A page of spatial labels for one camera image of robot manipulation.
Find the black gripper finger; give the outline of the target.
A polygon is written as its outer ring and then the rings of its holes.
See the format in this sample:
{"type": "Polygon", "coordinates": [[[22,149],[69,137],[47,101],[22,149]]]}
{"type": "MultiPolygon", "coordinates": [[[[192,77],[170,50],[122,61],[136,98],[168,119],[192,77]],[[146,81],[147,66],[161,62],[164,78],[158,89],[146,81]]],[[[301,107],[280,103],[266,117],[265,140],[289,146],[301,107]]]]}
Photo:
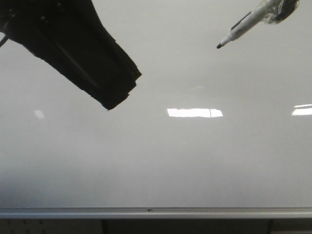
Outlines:
{"type": "Polygon", "coordinates": [[[22,45],[107,110],[122,103],[141,76],[90,0],[3,0],[0,31],[1,43],[22,45]]]}

